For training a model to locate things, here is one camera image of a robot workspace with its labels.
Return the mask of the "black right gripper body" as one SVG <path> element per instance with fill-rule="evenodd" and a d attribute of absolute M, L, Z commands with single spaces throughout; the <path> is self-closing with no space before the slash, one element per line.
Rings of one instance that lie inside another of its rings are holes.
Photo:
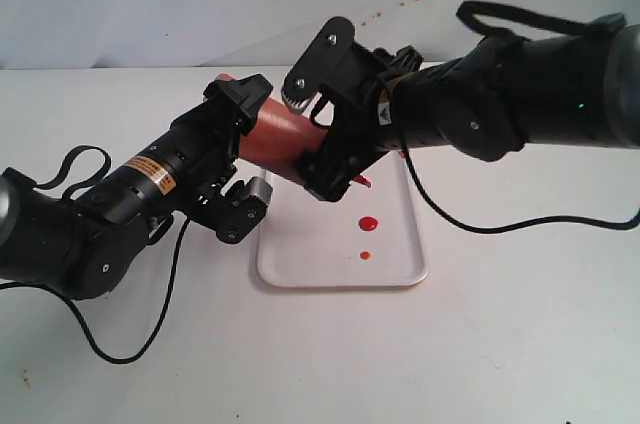
<path fill-rule="evenodd" d="M 383 93 L 380 81 L 416 71 L 422 62 L 422 55 L 411 45 L 391 54 L 354 42 L 320 85 L 320 99 L 309 116 L 314 126 L 326 130 L 319 149 L 305 151 L 298 159 L 298 174 L 309 193 L 321 201 L 337 202 L 354 178 L 385 155 L 374 143 L 377 105 Z"/>

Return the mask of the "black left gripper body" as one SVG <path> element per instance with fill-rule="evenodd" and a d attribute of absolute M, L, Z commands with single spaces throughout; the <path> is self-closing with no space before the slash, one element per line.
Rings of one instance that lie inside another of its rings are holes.
<path fill-rule="evenodd" d="M 220 188 L 235 173 L 240 116 L 230 83 L 211 83 L 205 101 L 176 118 L 177 150 L 184 156 L 180 210 L 199 224 L 218 224 L 229 204 Z"/>

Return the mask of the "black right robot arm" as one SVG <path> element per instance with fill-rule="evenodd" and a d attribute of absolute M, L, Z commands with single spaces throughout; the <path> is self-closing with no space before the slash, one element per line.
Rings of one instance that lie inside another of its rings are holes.
<path fill-rule="evenodd" d="M 296 170 L 335 202 L 401 147 L 450 145 L 494 162 L 526 144 L 639 144 L 639 29 L 620 14 L 588 23 L 466 1 L 458 19 L 480 37 L 467 55 L 421 68 L 411 48 L 368 50 L 353 23 L 329 19 L 287 75 L 291 109 L 333 108 Z"/>

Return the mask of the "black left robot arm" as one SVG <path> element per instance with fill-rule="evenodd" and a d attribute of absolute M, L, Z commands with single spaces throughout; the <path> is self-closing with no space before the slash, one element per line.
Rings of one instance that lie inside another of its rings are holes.
<path fill-rule="evenodd" d="M 241 242 L 265 217 L 271 186 L 236 178 L 239 143 L 272 91 L 255 74 L 215 80 L 201 104 L 120 167 L 49 196 L 9 168 L 1 176 L 1 276 L 46 285 L 73 300 L 113 290 L 131 262 L 157 243 L 176 213 L 227 244 Z"/>

